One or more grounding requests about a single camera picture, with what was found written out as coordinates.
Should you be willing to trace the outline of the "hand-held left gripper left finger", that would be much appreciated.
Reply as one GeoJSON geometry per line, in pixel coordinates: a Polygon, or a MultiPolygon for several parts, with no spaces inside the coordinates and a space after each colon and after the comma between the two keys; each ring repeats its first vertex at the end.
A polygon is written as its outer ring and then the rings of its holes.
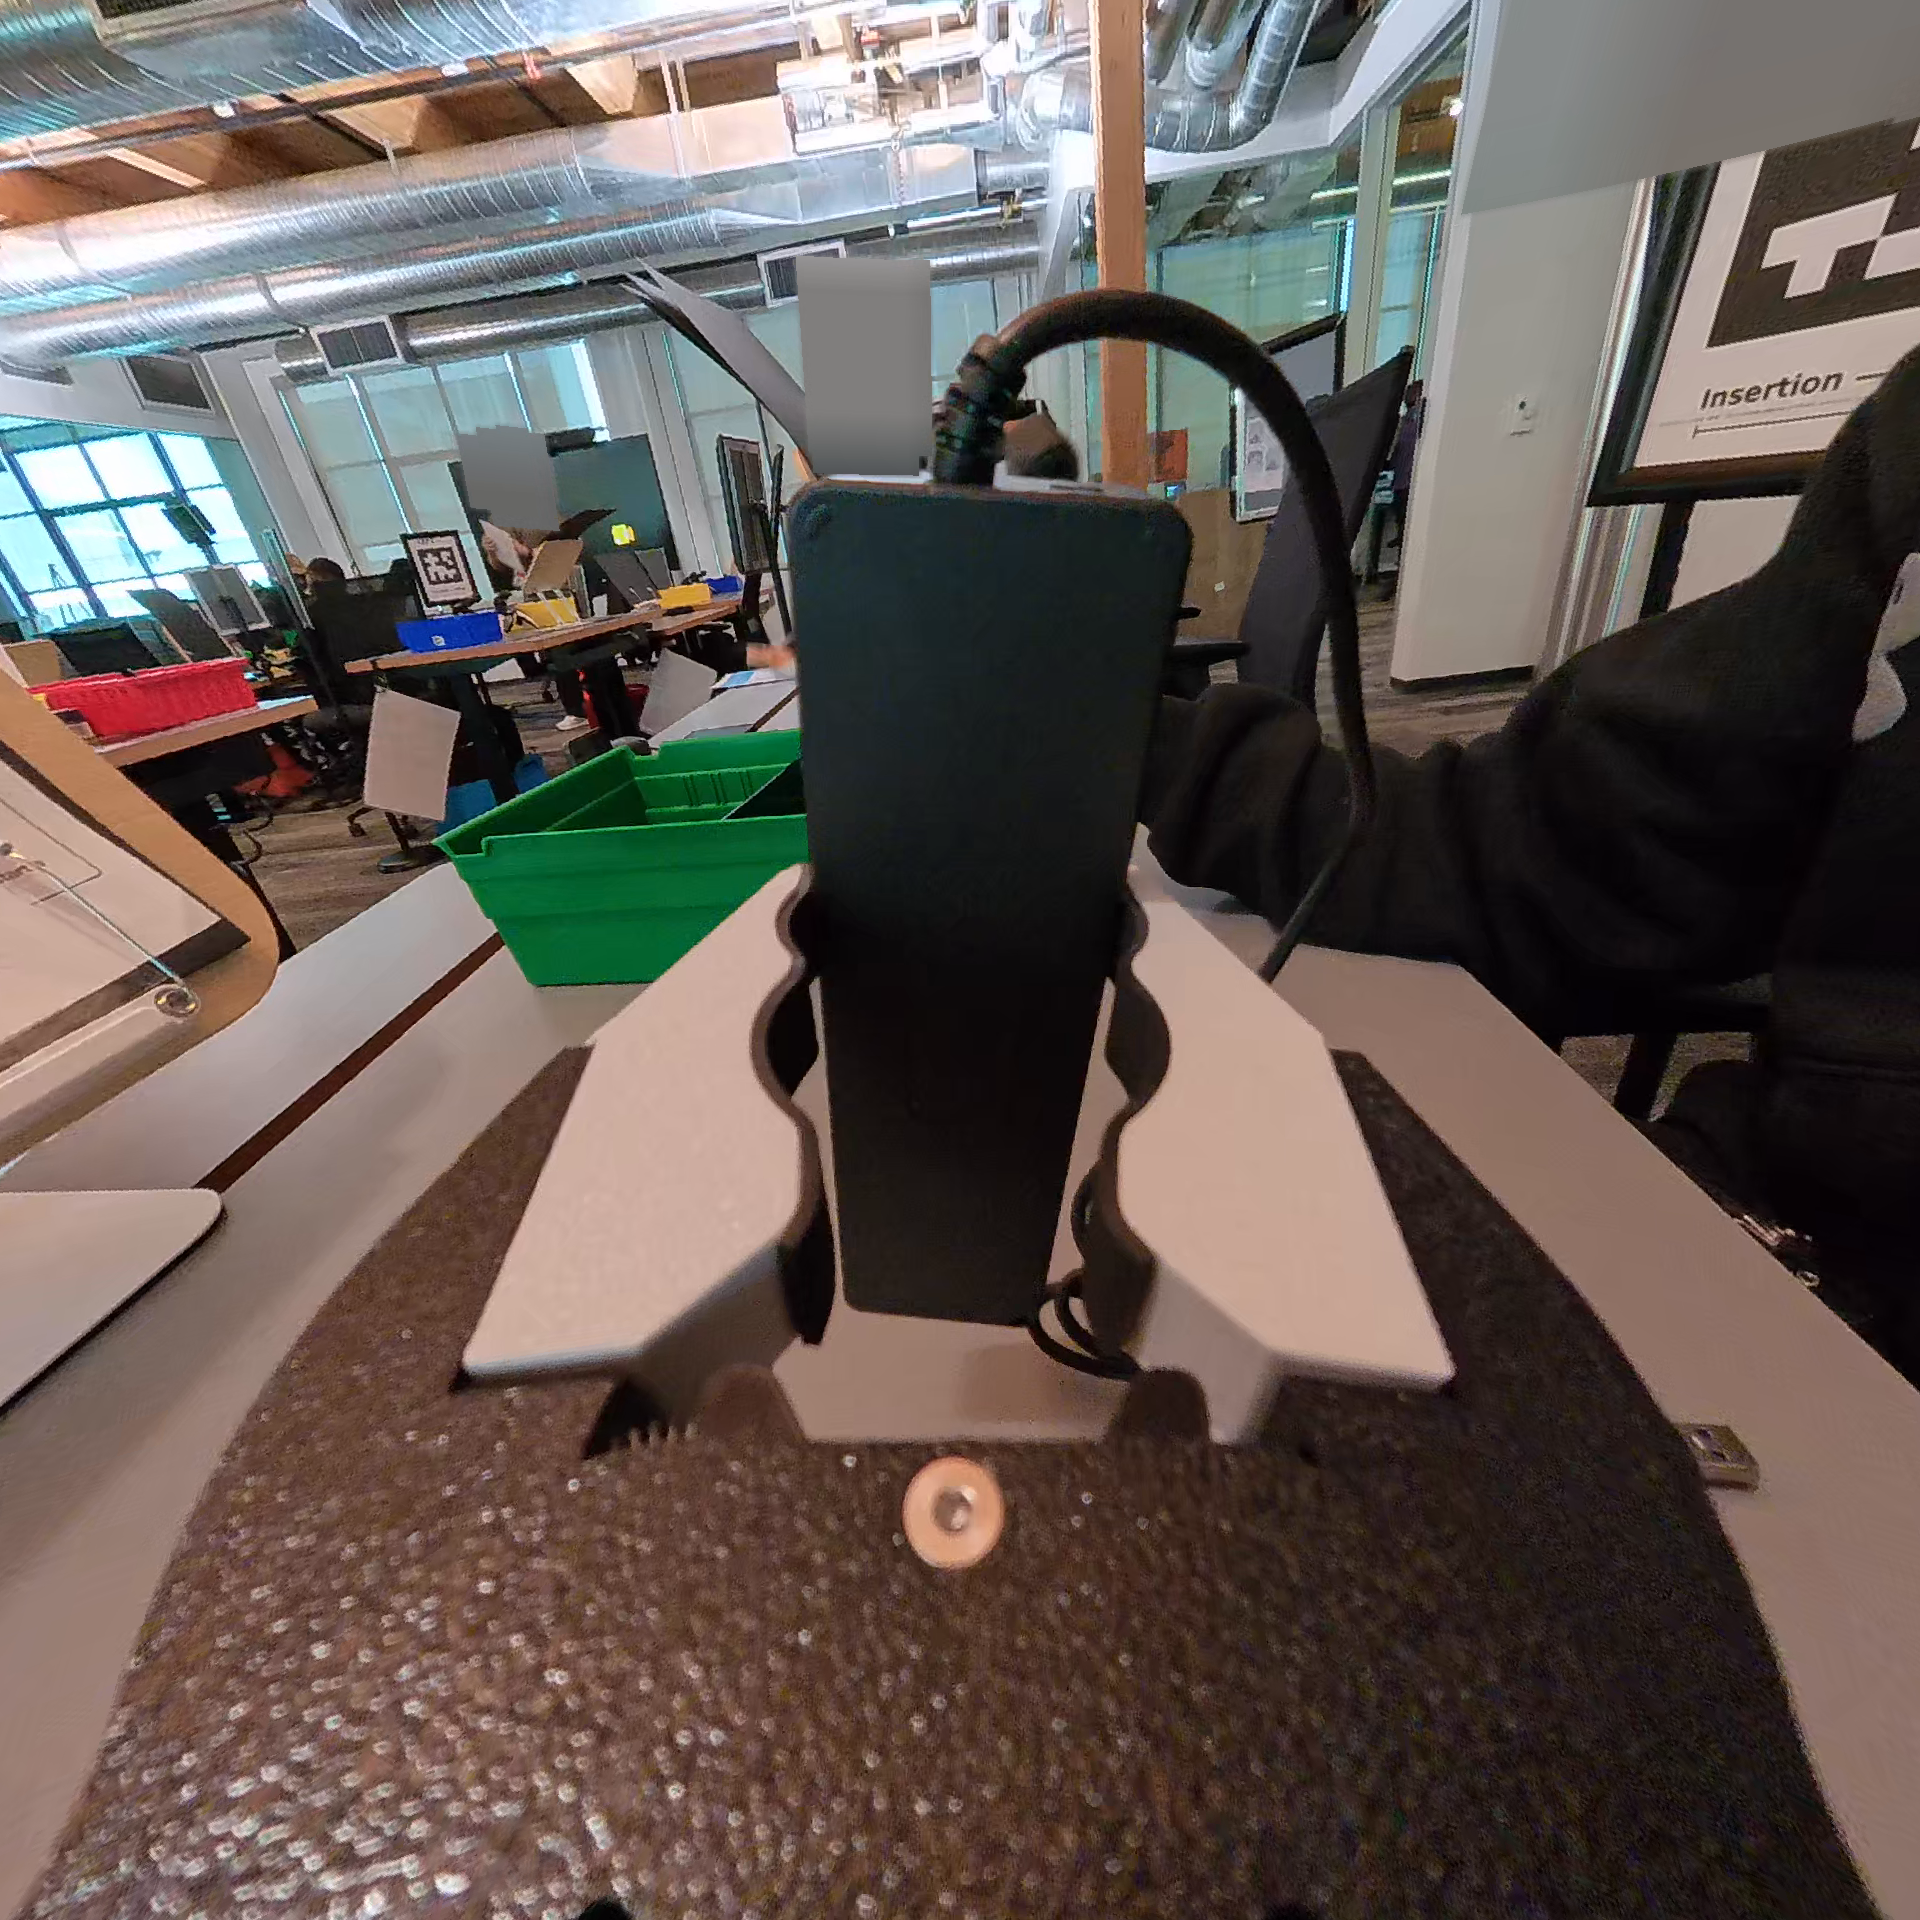
{"type": "Polygon", "coordinates": [[[808,878],[782,869],[596,1030],[462,1381],[602,1379],[686,1423],[725,1371],[824,1340],[808,878]]]}

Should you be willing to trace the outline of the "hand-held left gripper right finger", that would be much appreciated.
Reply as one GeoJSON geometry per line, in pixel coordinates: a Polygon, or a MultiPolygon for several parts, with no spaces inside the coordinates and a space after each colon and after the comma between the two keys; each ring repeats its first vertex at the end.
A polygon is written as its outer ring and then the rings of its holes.
{"type": "Polygon", "coordinates": [[[1188,909],[1126,892],[1105,1065],[1121,1104],[1074,1199],[1078,1325],[1257,1437],[1284,1385],[1433,1393],[1456,1363],[1332,1053],[1188,909]]]}

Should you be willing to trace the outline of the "green plastic bin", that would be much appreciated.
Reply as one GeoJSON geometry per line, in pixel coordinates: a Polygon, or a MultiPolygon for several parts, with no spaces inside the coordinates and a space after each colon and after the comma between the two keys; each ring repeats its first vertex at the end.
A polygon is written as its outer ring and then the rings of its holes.
{"type": "Polygon", "coordinates": [[[806,862],[800,732],[617,748],[438,847],[527,983],[648,983],[806,862]]]}

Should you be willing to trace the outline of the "large black usb hub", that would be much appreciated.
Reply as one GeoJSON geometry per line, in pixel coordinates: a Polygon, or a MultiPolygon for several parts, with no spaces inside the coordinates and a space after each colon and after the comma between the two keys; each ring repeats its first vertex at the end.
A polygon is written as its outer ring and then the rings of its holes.
{"type": "Polygon", "coordinates": [[[786,548],[844,1294],[1013,1328],[1065,1204],[1188,526],[1101,488],[823,478],[786,548]]]}

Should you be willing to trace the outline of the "person's right forearm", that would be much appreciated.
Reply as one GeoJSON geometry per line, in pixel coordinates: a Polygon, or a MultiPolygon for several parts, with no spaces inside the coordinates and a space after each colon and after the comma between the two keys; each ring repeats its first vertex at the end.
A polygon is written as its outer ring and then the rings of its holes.
{"type": "Polygon", "coordinates": [[[1376,817],[1327,888],[1345,761],[1312,709],[1165,700],[1141,820],[1164,872],[1306,944],[1470,972],[1540,1030],[1772,972],[1855,749],[1914,553],[1910,352],[1849,413],[1746,580],[1540,681],[1496,732],[1376,752],[1376,817]]]}

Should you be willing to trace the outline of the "grey card sheet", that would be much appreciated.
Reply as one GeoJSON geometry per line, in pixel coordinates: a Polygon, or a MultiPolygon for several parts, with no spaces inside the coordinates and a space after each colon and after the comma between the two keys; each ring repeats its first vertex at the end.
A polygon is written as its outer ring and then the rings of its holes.
{"type": "Polygon", "coordinates": [[[366,805],[418,822],[441,820],[456,740],[456,711],[380,687],[368,726],[366,805]]]}

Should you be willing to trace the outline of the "wooden desk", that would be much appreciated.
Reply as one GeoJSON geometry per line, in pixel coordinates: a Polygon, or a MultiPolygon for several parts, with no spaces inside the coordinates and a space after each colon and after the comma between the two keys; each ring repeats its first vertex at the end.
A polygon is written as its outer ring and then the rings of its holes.
{"type": "Polygon", "coordinates": [[[709,608],[692,612],[666,615],[658,608],[638,608],[623,615],[601,619],[578,619],[565,625],[541,630],[508,630],[503,643],[474,646],[470,652],[446,656],[408,656],[404,652],[373,656],[351,668],[353,673],[368,677],[480,677],[488,668],[508,659],[558,659],[566,662],[586,662],[606,654],[617,654],[623,645],[638,639],[671,639],[692,632],[702,625],[725,625],[733,612],[740,609],[740,596],[727,595],[711,601],[709,608]]]}
{"type": "Polygon", "coordinates": [[[188,752],[214,748],[238,735],[254,735],[289,725],[311,717],[317,711],[320,703],[308,694],[280,697],[124,740],[104,740],[96,744],[96,753],[110,766],[128,769],[141,763],[169,761],[188,752]]]}

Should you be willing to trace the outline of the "black office chair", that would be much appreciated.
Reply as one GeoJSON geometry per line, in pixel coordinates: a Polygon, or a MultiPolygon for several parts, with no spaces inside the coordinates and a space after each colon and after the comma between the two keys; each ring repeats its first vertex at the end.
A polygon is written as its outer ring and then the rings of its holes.
{"type": "MultiPolygon", "coordinates": [[[[1306,405],[1349,539],[1357,537],[1388,467],[1409,373],[1413,350],[1404,348],[1349,388],[1306,405]]],[[[1213,665],[1226,665],[1241,686],[1312,703],[1327,619],[1295,488],[1287,486],[1266,519],[1233,519],[1226,488],[1190,491],[1178,511],[1190,532],[1184,606],[1194,609],[1194,625],[1175,639],[1160,687],[1190,700],[1207,687],[1213,665]]]]}

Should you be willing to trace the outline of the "person's black hoodie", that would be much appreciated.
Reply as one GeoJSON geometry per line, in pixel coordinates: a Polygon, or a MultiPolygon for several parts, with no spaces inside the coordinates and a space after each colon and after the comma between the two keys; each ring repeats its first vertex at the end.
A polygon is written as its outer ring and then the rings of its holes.
{"type": "Polygon", "coordinates": [[[1832,832],[1749,1057],[1694,1068],[1640,1131],[1918,1379],[1914,832],[1832,832]]]}

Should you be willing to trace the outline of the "wooden document stand with papers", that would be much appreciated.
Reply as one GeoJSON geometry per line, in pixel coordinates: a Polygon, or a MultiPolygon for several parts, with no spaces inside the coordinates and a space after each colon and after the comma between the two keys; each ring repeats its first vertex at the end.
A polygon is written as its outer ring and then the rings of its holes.
{"type": "MultiPolygon", "coordinates": [[[[252,1013],[280,948],[256,892],[9,672],[1,843],[9,1167],[252,1013]]],[[[202,1181],[4,1184],[1,1403],[221,1219],[202,1181]]]]}

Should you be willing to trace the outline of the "large dark screen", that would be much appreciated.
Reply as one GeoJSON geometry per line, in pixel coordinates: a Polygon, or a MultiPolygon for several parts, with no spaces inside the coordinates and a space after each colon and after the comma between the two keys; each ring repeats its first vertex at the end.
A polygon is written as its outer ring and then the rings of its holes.
{"type": "Polygon", "coordinates": [[[673,569],[679,544],[664,510],[653,445],[645,433],[608,439],[584,428],[548,429],[559,519],[586,517],[578,532],[582,559],[594,566],[613,551],[660,553],[673,569]]]}

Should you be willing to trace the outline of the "red plastic bin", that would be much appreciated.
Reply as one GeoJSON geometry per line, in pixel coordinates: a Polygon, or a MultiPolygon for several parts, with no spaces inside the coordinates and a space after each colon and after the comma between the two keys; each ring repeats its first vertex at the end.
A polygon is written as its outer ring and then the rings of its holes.
{"type": "Polygon", "coordinates": [[[53,713],[70,713],[97,740],[180,729],[256,709],[249,670],[238,659],[153,665],[32,686],[53,713]]]}

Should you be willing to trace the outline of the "framed sign board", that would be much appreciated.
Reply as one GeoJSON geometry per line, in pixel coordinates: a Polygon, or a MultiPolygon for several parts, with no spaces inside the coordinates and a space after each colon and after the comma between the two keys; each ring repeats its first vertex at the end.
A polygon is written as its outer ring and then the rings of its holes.
{"type": "Polygon", "coordinates": [[[1914,339],[1914,115],[1662,176],[1589,503],[1798,491],[1914,339]]]}

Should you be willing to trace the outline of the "slim wooden post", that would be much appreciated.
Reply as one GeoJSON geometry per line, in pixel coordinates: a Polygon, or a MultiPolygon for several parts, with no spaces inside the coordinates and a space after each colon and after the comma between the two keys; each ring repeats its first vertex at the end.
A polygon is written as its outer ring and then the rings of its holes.
{"type": "MultiPolygon", "coordinates": [[[[1103,292],[1145,288],[1145,5],[1090,3],[1095,142],[1095,267],[1103,292]]],[[[1098,468],[1109,484],[1143,488],[1148,457],[1148,352],[1096,350],[1098,468]]]]}

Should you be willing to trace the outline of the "silver ventilation duct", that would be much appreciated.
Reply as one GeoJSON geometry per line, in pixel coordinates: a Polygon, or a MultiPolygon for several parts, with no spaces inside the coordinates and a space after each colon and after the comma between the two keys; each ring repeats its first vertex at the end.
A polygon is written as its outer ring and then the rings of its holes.
{"type": "Polygon", "coordinates": [[[780,101],[508,134],[4,231],[4,365],[192,350],[428,294],[720,255],[1042,191],[957,134],[801,153],[780,101]]]}

